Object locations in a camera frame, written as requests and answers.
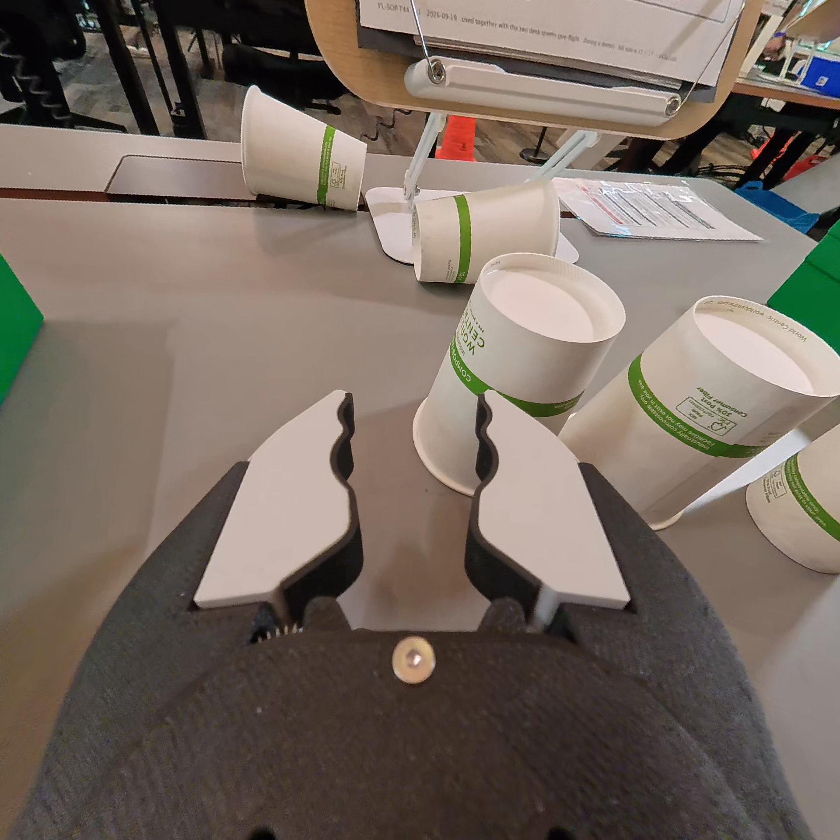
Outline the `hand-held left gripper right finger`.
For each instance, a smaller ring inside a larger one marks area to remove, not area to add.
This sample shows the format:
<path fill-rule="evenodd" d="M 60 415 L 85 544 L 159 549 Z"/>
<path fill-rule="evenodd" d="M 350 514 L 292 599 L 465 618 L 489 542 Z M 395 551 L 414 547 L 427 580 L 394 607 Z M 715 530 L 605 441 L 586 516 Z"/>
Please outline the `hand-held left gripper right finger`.
<path fill-rule="evenodd" d="M 489 601 L 517 602 L 539 630 L 566 605 L 624 609 L 631 596 L 578 459 L 498 392 L 478 398 L 476 438 L 470 583 Z"/>

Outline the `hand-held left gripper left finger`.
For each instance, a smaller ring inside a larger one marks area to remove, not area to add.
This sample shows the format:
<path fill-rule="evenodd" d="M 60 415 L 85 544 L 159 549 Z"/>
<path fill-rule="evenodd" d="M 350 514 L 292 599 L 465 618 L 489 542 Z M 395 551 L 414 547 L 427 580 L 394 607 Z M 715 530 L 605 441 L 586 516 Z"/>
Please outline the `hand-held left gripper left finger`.
<path fill-rule="evenodd" d="M 315 598 L 339 597 L 362 570 L 349 484 L 352 393 L 336 390 L 282 425 L 248 459 L 194 594 L 202 609 L 267 603 L 302 624 Z"/>

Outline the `white paper cup green band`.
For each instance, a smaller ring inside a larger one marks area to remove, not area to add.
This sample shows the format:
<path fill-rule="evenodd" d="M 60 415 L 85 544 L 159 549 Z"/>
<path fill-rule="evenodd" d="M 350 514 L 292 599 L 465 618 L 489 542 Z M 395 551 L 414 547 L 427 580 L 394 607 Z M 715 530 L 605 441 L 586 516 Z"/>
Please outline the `white paper cup green band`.
<path fill-rule="evenodd" d="M 563 426 L 651 527 L 838 397 L 839 358 L 815 332 L 738 297 L 699 299 Z"/>
<path fill-rule="evenodd" d="M 476 410 L 487 391 L 557 434 L 625 322 L 615 291 L 577 265 L 533 253 L 488 261 L 413 420 L 415 449 L 429 473 L 473 495 Z"/>
<path fill-rule="evenodd" d="M 839 426 L 755 480 L 745 499 L 763 536 L 789 559 L 839 573 Z"/>
<path fill-rule="evenodd" d="M 254 195 L 355 212 L 368 147 L 333 126 L 247 89 L 241 163 Z"/>
<path fill-rule="evenodd" d="M 415 278 L 471 285 L 496 257 L 553 256 L 559 237 L 560 202 L 551 181 L 426 200 L 413 209 Z"/>

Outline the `green plastic bin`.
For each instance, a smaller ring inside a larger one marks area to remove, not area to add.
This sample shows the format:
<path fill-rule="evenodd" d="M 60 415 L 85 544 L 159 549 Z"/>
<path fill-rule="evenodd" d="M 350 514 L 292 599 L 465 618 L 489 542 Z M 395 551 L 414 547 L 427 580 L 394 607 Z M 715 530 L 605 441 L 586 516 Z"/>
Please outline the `green plastic bin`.
<path fill-rule="evenodd" d="M 767 305 L 839 351 L 839 223 L 835 223 Z"/>
<path fill-rule="evenodd" d="M 44 316 L 1 256 L 1 402 L 35 343 Z"/>

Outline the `laminated paper sheet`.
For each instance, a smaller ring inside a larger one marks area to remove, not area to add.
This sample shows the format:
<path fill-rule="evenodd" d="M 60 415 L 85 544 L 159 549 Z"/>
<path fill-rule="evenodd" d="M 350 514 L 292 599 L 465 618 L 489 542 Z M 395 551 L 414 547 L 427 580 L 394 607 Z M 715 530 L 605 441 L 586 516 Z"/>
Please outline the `laminated paper sheet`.
<path fill-rule="evenodd" d="M 594 234 L 645 240 L 760 242 L 683 184 L 555 178 L 560 203 Z"/>

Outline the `orange traffic cone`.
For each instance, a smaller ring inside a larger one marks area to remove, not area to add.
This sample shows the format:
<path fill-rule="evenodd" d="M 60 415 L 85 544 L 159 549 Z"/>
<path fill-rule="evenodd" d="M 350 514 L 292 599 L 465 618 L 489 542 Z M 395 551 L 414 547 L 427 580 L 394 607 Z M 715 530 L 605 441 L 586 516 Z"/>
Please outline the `orange traffic cone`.
<path fill-rule="evenodd" d="M 449 115 L 434 157 L 437 160 L 474 162 L 476 118 Z"/>

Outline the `wooden document stand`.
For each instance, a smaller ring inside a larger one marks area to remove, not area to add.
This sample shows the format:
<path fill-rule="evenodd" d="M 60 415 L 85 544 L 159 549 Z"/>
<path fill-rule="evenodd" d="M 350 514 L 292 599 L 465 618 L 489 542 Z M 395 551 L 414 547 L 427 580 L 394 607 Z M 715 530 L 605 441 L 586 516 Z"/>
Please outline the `wooden document stand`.
<path fill-rule="evenodd" d="M 570 131 L 535 176 L 559 175 L 609 136 L 684 137 L 717 113 L 739 75 L 762 5 L 740 3 L 719 44 L 695 42 L 671 56 L 427 42 L 423 33 L 362 26 L 360 2 L 305 5 L 321 55 L 346 88 L 388 108 L 430 113 L 403 185 L 366 197 L 383 251 L 410 265 L 413 206 L 437 195 L 421 188 L 421 172 L 449 115 Z"/>

